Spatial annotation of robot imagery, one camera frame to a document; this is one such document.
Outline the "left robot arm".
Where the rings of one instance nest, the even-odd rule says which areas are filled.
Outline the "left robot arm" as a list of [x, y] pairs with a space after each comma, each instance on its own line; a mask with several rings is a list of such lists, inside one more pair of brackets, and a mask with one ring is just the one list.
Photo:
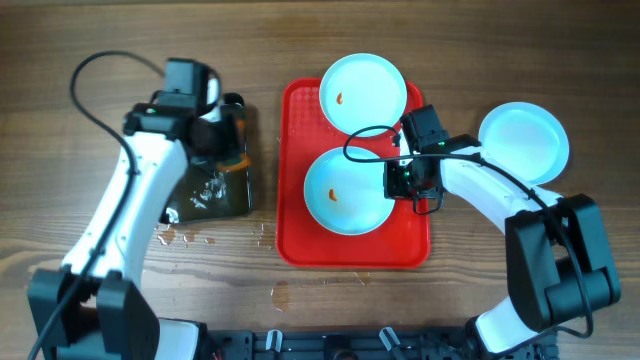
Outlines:
[[28, 301], [47, 359], [210, 359], [202, 322], [158, 317], [139, 290], [156, 223], [198, 146], [242, 144], [241, 103], [214, 109], [138, 104], [125, 117], [120, 158], [87, 229], [57, 271], [37, 271]]

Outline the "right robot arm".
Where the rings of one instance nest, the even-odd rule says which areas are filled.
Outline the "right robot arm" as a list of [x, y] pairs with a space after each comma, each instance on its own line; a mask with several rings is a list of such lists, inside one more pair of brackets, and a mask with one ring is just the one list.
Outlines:
[[395, 135], [408, 154], [385, 162], [387, 194], [417, 202], [463, 198], [505, 236], [508, 295], [470, 319], [459, 346], [467, 359], [539, 355], [558, 332], [588, 338], [593, 313], [621, 298], [600, 209], [585, 194], [562, 197], [500, 164], [469, 135]]

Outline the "green orange sponge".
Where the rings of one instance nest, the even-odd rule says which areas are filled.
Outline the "green orange sponge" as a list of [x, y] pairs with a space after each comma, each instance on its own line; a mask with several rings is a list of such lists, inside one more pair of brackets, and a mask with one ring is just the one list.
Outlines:
[[241, 153], [237, 156], [218, 161], [216, 163], [216, 170], [218, 172], [236, 172], [251, 166], [251, 160], [246, 153]]

